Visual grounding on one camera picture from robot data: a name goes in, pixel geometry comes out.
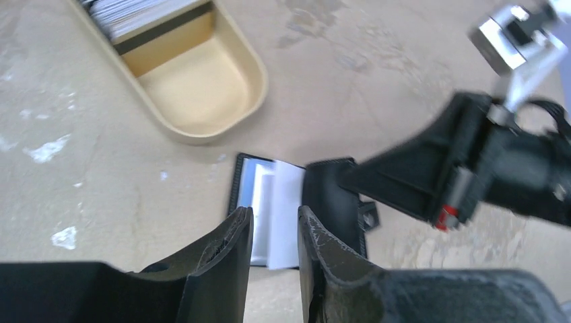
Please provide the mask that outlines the black card holder wallet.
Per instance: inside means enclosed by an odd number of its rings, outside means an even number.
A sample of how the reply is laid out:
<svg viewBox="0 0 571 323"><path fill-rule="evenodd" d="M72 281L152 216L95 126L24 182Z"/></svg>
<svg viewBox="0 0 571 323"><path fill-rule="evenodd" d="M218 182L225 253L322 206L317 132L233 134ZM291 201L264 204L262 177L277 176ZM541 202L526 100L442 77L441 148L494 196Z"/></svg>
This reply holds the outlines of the black card holder wallet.
<svg viewBox="0 0 571 323"><path fill-rule="evenodd" d="M299 267L298 207L302 206L304 173L305 166L247 153L236 156L228 212L238 207L253 209L251 266ZM367 255L366 232L362 227L362 256Z"/></svg>

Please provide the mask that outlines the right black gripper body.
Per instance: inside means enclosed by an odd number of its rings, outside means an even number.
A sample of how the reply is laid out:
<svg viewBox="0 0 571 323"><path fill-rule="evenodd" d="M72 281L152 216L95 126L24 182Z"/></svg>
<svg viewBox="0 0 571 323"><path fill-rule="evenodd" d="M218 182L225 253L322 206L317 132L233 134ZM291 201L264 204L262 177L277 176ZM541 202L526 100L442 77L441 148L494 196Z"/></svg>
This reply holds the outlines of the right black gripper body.
<svg viewBox="0 0 571 323"><path fill-rule="evenodd" d="M542 98L556 130L534 135L488 111L499 101L457 92L423 132L344 173L344 188L442 230L471 220L480 202L518 215L570 225L570 124L564 108Z"/></svg>

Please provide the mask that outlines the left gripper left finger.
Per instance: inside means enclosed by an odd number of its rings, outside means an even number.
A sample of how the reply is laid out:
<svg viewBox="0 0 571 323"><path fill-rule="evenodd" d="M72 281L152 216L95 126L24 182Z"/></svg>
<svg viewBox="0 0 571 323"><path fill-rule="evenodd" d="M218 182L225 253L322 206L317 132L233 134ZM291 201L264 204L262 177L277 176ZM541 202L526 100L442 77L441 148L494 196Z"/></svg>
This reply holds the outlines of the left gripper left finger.
<svg viewBox="0 0 571 323"><path fill-rule="evenodd" d="M176 322L242 322L253 244L253 210L238 207L208 234L139 276L181 283Z"/></svg>

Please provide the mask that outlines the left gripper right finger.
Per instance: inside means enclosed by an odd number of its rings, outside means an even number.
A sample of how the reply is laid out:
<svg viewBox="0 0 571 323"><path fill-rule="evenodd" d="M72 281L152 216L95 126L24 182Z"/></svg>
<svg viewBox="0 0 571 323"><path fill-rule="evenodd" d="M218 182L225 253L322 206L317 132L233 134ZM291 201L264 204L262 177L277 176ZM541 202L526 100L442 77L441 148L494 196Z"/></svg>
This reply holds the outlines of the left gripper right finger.
<svg viewBox="0 0 571 323"><path fill-rule="evenodd" d="M373 264L298 209L298 256L305 322L401 322L388 270Z"/></svg>

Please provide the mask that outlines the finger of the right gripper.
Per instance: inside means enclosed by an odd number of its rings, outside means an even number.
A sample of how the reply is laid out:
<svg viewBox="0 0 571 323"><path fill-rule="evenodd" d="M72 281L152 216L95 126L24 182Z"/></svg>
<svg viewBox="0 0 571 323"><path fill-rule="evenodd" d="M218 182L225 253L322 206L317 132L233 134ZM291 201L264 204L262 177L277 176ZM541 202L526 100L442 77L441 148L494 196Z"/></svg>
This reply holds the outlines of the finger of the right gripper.
<svg viewBox="0 0 571 323"><path fill-rule="evenodd" d="M371 231L380 226L380 217L374 201L361 201L358 213L364 231Z"/></svg>
<svg viewBox="0 0 571 323"><path fill-rule="evenodd" d="M305 166L302 204L343 243L362 253L362 221L359 196L344 189L339 178L355 166L352 157L316 161Z"/></svg>

